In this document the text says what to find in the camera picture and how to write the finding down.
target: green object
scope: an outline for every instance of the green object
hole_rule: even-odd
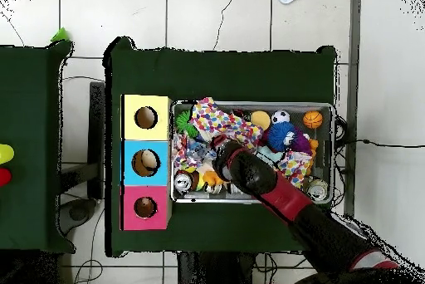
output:
[[[0,144],[0,164],[9,162],[13,158],[14,152],[12,146]]]
[[[74,252],[56,228],[59,71],[71,42],[0,47],[0,142],[13,181],[0,190],[0,249]]]
[[[174,203],[167,230],[121,231],[120,95],[167,95],[171,100],[314,101],[333,103],[333,47],[293,51],[194,52],[164,48],[137,51],[127,37],[106,51],[111,64],[112,187],[106,189],[107,252],[161,250],[278,252],[301,250],[287,226],[261,204]]]
[[[51,38],[51,42],[57,42],[60,40],[66,40],[66,41],[70,41],[70,37],[68,35],[68,32],[66,32],[64,27],[61,27],[59,29],[59,31],[55,34],[54,37]]]
[[[176,118],[177,132],[183,133],[185,130],[188,133],[190,138],[196,138],[199,134],[199,131],[194,127],[194,125],[189,124],[190,120],[190,111],[185,110],[180,113]]]

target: yellow ball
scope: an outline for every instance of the yellow ball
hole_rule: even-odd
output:
[[[271,123],[270,116],[264,110],[256,110],[251,113],[251,123],[267,130]]]
[[[319,128],[323,123],[323,115],[317,110],[311,110],[304,114],[304,125],[310,129]]]

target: box with round hole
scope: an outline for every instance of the box with round hole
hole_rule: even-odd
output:
[[[166,229],[169,196],[169,106],[166,96],[121,96],[121,229]]]
[[[164,230],[171,217],[169,187],[124,186],[124,230]]]
[[[169,183],[168,141],[125,140],[124,157],[124,185]]]
[[[167,96],[123,95],[122,97],[124,125],[121,123],[121,134],[124,134],[124,139],[169,140],[170,100]]]

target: blue plush toy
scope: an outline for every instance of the blue plush toy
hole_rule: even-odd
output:
[[[286,151],[289,144],[285,142],[288,133],[292,133],[293,135],[296,133],[295,126],[290,122],[283,121],[281,123],[273,124],[269,131],[268,143],[276,151]]]

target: yellow object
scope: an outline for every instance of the yellow object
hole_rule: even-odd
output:
[[[9,146],[8,144],[0,144],[0,164],[9,162],[15,152],[13,151],[12,146]]]
[[[270,116],[264,110],[256,110],[251,113],[251,123],[267,130],[271,123]]]
[[[169,107],[170,100],[167,96],[124,95],[124,138],[168,141]]]
[[[311,167],[313,167],[313,163],[315,162],[316,150],[319,147],[319,141],[317,140],[309,139],[309,143],[310,143],[310,149],[311,149],[311,160],[309,162],[309,167],[307,168],[307,171],[305,172],[305,175],[307,176],[311,174]]]
[[[203,181],[209,186],[222,185],[224,182],[218,177],[217,173],[209,170],[203,175]]]
[[[322,125],[323,115],[317,110],[311,110],[304,114],[302,121],[307,128],[316,129]]]

